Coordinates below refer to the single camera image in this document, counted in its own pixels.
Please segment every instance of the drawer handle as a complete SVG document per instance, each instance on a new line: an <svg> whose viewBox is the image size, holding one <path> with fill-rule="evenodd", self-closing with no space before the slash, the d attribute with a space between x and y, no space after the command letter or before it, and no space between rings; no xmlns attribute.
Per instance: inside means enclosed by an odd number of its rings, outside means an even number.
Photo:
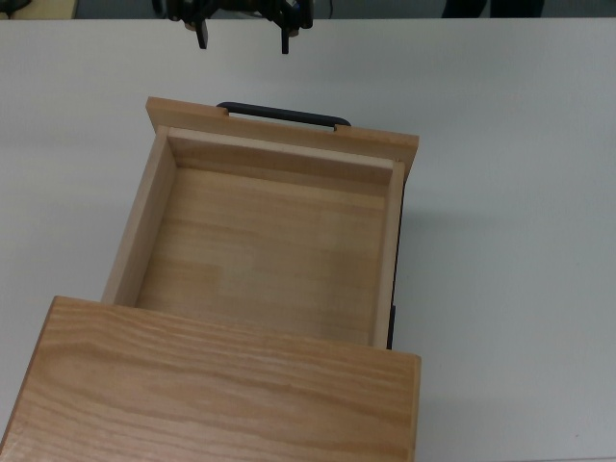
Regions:
<svg viewBox="0 0 616 462"><path fill-rule="evenodd" d="M387 330L387 349L392 349L394 343L394 324L396 323L396 305L389 311L389 329Z"/></svg>
<svg viewBox="0 0 616 462"><path fill-rule="evenodd" d="M287 120L290 122L308 123L322 127L335 128L336 125L346 125L350 127L348 120L332 115L321 115L312 113L301 113L286 109L268 108L267 106L255 106L253 104L224 102L218 104L219 108L226 109L229 113L243 114L245 116L256 116Z"/></svg>

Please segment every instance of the wooden drawer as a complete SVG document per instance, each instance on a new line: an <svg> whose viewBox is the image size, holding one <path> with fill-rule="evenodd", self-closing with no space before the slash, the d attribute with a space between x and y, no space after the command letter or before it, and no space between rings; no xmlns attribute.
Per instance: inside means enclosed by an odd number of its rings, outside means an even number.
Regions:
<svg viewBox="0 0 616 462"><path fill-rule="evenodd" d="M420 359L57 297L0 461L406 462Z"/></svg>
<svg viewBox="0 0 616 462"><path fill-rule="evenodd" d="M417 137L147 111L156 139L104 303L387 345Z"/></svg>

